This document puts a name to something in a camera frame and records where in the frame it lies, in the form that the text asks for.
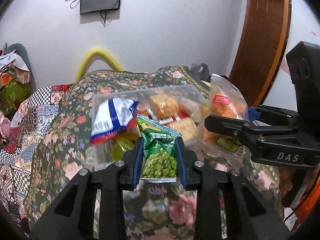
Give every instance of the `red label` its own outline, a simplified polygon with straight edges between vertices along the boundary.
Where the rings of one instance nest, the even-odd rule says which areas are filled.
[[[229,105],[231,103],[231,99],[225,96],[221,96],[221,95],[215,95],[213,98],[213,102],[214,103],[220,103],[220,104],[225,104],[225,105]]]

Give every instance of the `orange snack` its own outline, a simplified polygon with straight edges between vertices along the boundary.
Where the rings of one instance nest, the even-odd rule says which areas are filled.
[[[220,135],[218,133],[209,132],[205,127],[203,129],[203,140],[215,144]]]
[[[241,103],[236,103],[235,104],[235,109],[237,111],[237,113],[243,113],[245,111],[246,106],[244,106]]]
[[[237,108],[241,109],[241,104],[236,104]],[[237,109],[233,106],[231,99],[226,97],[224,94],[216,94],[212,98],[212,103],[210,105],[210,114],[237,118]]]
[[[178,115],[179,103],[166,94],[150,96],[151,109],[159,119]]]
[[[169,123],[167,126],[181,133],[184,142],[191,140],[197,129],[195,122],[190,117]]]

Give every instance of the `snack package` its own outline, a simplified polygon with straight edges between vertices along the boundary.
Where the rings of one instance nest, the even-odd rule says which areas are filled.
[[[138,101],[127,98],[110,98],[101,103],[92,127],[91,143],[104,142],[120,131],[131,129],[136,123],[137,105]]]
[[[137,112],[138,114],[144,115],[148,117],[149,113],[148,110],[150,109],[150,105],[148,103],[139,103],[137,105]]]
[[[133,150],[134,144],[127,138],[119,138],[111,141],[111,160],[121,160],[124,153],[129,150]]]
[[[197,129],[195,122],[190,117],[169,123],[167,126],[182,134],[183,142],[192,140]]]
[[[240,91],[228,80],[212,74],[208,115],[248,120],[247,103]],[[242,166],[244,147],[237,138],[209,132],[202,122],[197,128],[197,139],[204,152],[212,157],[223,157],[231,166]]]
[[[137,123],[144,140],[143,153],[146,160],[141,178],[154,183],[175,182],[177,160],[174,142],[181,134],[142,115],[137,116]]]
[[[208,107],[185,97],[178,97],[181,110],[190,116],[195,123],[201,123],[206,117]]]
[[[176,98],[161,92],[149,97],[152,111],[159,119],[178,115],[179,102]]]

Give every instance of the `green pea snack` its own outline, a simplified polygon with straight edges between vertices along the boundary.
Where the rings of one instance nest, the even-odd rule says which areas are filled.
[[[176,178],[177,160],[174,153],[174,142],[181,135],[141,115],[137,116],[137,123],[144,140],[143,153],[146,160],[141,178]]]

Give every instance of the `pink toy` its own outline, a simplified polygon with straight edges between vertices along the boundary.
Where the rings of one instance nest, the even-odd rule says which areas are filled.
[[[3,138],[8,138],[10,135],[10,120],[4,117],[4,113],[0,111],[0,134]]]

